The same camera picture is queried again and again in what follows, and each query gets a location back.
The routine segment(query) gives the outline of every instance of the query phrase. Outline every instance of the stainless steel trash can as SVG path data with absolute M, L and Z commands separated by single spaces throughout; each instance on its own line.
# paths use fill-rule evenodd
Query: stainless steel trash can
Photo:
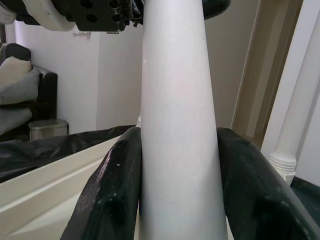
M 68 135 L 68 123 L 61 119 L 32 121 L 29 123 L 30 140 Z

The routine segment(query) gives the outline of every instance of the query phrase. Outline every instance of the screw hole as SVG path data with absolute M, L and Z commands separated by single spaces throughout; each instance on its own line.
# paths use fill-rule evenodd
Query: screw hole
M 115 8 L 117 8 L 117 7 L 119 7 L 119 0 L 111 0 L 111 1 L 109 1 L 109 6 L 110 6 L 110 8 L 112 8 L 112 9 L 115 9 Z
M 91 9 L 94 6 L 93 2 L 90 0 L 81 0 L 81 5 L 86 9 Z
M 120 14 L 115 14 L 112 17 L 112 20 L 115 21 L 116 23 L 120 22 L 122 19 L 123 19 L 123 17 Z
M 89 21 L 89 22 L 92 22 L 92 23 L 95 23 L 98 19 L 97 19 L 97 17 L 95 16 L 95 15 L 93 15 L 93 14 L 88 14 L 87 16 L 86 16 L 86 19 Z

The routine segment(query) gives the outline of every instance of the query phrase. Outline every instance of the cushion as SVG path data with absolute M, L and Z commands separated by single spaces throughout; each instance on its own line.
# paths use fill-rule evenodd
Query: cushion
M 8 57 L 0 66 L 0 88 L 23 79 L 31 71 L 31 62 L 14 56 Z
M 40 71 L 33 68 L 22 80 L 0 87 L 0 105 L 36 101 Z
M 32 113 L 28 108 L 0 109 L 0 135 L 31 119 Z

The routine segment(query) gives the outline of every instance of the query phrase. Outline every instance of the white cylindrical pole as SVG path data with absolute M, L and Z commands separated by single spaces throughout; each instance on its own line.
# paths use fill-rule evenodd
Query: white cylindrical pole
M 141 239 L 228 239 L 202 0 L 145 1 L 141 140 Z
M 274 152 L 269 157 L 269 162 L 288 184 L 291 184 L 296 174 L 297 150 L 320 79 L 319 43 L 320 15 L 314 26 L 278 142 Z

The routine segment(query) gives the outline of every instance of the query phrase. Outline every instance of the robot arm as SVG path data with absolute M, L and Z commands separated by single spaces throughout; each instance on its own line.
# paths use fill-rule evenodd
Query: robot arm
M 16 19 L 52 31 L 119 33 L 144 21 L 144 0 L 0 0 L 0 23 Z M 202 0 L 205 19 L 223 13 L 231 0 Z

